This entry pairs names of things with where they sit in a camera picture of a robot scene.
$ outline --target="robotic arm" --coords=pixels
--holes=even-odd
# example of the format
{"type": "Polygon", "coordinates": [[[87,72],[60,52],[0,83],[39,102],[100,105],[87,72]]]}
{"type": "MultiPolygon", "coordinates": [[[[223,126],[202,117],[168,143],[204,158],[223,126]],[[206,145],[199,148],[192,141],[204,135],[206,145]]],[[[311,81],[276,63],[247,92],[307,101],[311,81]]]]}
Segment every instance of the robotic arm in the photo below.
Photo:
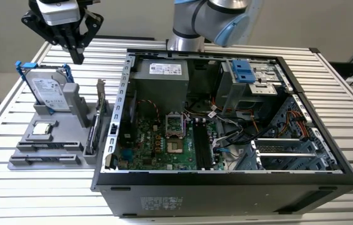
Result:
{"type": "MultiPolygon", "coordinates": [[[[31,10],[22,22],[54,45],[70,52],[82,64],[104,18],[88,11],[100,0],[30,0],[31,10]],[[88,32],[80,34],[86,18],[88,32]]],[[[252,0],[175,0],[174,36],[168,50],[202,52],[204,40],[230,47],[242,38],[250,24],[246,13],[252,0]]]]}
{"type": "Polygon", "coordinates": [[[175,0],[174,36],[168,50],[203,52],[204,38],[231,47],[250,25],[252,0],[175,0]]]}
{"type": "Polygon", "coordinates": [[[31,10],[22,22],[54,45],[70,52],[74,63],[82,64],[84,48],[96,36],[104,17],[88,11],[99,0],[30,0],[31,10]],[[88,32],[80,33],[86,18],[88,32]]]}

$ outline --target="white slotted surface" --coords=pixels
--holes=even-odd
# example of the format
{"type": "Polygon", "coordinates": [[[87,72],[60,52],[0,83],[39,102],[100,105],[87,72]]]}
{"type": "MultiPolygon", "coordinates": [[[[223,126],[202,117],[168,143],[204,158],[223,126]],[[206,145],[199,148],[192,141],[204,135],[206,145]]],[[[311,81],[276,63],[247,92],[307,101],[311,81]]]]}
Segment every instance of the white slotted surface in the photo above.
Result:
{"type": "MultiPolygon", "coordinates": [[[[127,48],[164,49],[160,41],[95,39],[86,62],[72,65],[80,94],[95,102],[98,79],[106,79],[107,99],[116,99],[127,48]]],[[[283,56],[307,96],[353,165],[353,95],[317,56],[304,48],[207,45],[208,52],[283,56]]],[[[43,64],[71,63],[70,55],[52,46],[43,64]]],[[[20,84],[0,115],[0,224],[353,224],[353,191],[303,216],[179,217],[119,219],[100,193],[92,192],[94,170],[10,171],[7,162],[34,116],[34,96],[20,84]]]]}

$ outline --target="gray wall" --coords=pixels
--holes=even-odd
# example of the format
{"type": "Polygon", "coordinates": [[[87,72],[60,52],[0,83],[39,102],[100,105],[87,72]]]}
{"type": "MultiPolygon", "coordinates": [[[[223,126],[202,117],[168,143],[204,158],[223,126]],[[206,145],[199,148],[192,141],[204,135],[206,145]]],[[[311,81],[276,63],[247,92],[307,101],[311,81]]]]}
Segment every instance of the gray wall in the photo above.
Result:
{"type": "MultiPolygon", "coordinates": [[[[155,37],[172,33],[174,0],[102,0],[102,35],[155,37]]],[[[0,72],[32,59],[42,38],[22,24],[27,0],[0,0],[0,72]]],[[[353,54],[353,0],[266,0],[251,45],[319,47],[331,60],[353,54]]]]}

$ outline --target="power supply label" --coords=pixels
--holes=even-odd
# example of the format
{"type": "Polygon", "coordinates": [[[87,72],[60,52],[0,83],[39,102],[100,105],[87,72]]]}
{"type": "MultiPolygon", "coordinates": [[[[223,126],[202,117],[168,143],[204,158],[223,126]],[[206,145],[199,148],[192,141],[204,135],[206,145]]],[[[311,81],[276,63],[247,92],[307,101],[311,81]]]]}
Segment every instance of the power supply label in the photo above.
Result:
{"type": "Polygon", "coordinates": [[[44,104],[54,110],[70,110],[59,82],[43,78],[34,78],[32,81],[38,89],[38,95],[43,99],[44,104]]]}
{"type": "Polygon", "coordinates": [[[182,65],[152,63],[151,74],[182,75],[182,65]]]}
{"type": "Polygon", "coordinates": [[[144,210],[180,210],[183,197],[142,197],[144,210]]]}

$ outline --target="motherboard chip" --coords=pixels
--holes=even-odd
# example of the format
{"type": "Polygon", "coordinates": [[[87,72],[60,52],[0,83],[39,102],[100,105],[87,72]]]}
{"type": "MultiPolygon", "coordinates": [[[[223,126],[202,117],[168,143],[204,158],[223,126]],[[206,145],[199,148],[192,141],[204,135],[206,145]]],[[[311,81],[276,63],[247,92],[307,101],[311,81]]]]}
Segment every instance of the motherboard chip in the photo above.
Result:
{"type": "Polygon", "coordinates": [[[152,159],[151,158],[144,158],[143,159],[143,165],[152,165],[152,159]]]}
{"type": "Polygon", "coordinates": [[[183,153],[183,140],[182,139],[168,139],[167,152],[168,153],[183,153]]]}

